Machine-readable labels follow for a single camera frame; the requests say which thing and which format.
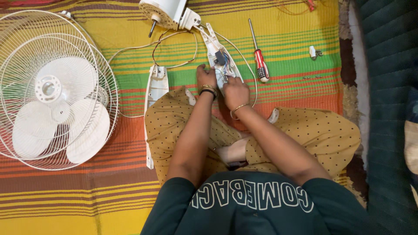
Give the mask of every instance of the polka dot pants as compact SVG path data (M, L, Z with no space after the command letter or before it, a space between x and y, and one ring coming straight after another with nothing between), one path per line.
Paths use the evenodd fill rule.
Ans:
M347 166L360 144L360 133L355 124L327 110L278 109L279 119L274 125L305 147L331 176L337 175ZM165 181L177 139L192 110L186 88L182 87L165 94L145 114L147 141L160 184ZM212 116L209 151L202 182L216 172L228 170L213 149L230 146L241 138L236 129ZM249 165L238 170L278 173L254 138L248 141L245 152Z

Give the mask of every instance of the black wristband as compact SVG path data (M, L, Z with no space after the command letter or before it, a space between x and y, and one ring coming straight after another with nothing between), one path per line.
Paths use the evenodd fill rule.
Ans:
M200 94L199 94L199 95L201 95L203 92L210 92L210 93L212 93L212 95L213 95L213 101L215 101L215 99L216 99L215 92L213 92L213 91L211 91L211 90L209 90L209 89L203 89L203 90L200 92Z

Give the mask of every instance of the bracelet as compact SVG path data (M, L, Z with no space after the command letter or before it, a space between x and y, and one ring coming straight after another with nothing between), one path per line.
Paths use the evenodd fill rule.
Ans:
M216 91L216 88L211 86L211 85L203 85L203 86L199 87L197 93L200 95L202 93L202 91L204 90L204 88L212 88L213 93L214 93L214 100L216 100L218 98L218 92Z
M246 103L246 104L243 104L243 105L240 105L240 106L238 106L238 108L236 108L232 113L233 114L235 114L235 111L237 111L239 108L242 108L242 107L244 107L244 106L246 106L246 105L250 105L249 103Z
M215 92L213 92L213 91L211 91L211 90L209 90L209 89L203 89L203 90L200 92L200 94L199 94L199 95L201 95L203 92L210 92L210 93L212 93L212 95L213 95L213 101L215 101L215 99L216 99Z

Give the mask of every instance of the red screwdriver handle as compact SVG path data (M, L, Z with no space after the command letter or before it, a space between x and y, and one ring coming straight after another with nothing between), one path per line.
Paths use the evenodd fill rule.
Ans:
M255 61L257 62L258 77L260 78L261 82L268 82L270 76L268 75L268 68L264 62L264 57L260 49L257 49L254 52L254 57Z

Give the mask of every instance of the floor mat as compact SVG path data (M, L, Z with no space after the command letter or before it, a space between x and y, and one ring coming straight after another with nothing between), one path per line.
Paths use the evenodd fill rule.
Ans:
M31 1L12 5L1 15L18 10L68 10L92 35L104 56L121 48L156 41L164 29L156 27L148 38L150 21L138 11L138 0ZM282 1L293 12L307 9L300 0ZM311 107L342 114L341 59L339 54L338 6L336 1L315 1L317 8L302 15L279 10L277 1L189 0L188 7L203 23L233 41L255 69L254 45L248 25L252 19L259 47L271 78L258 83L255 108L266 118L276 106ZM170 89L186 85L195 95L195 69L207 64L206 47L199 41L195 61L168 71ZM239 54L225 41L255 98L255 84ZM312 61L309 46L324 56ZM184 33L164 41L155 52L160 65L187 61L194 54L194 37ZM126 51L111 66L121 92L126 115L143 114L153 47ZM239 129L222 103L213 114ZM159 190L156 173L145 165L143 118L120 117L108 144L90 161L64 171L40 171L0 156L0 227L2 234L138 234ZM344 183L345 172L336 179Z

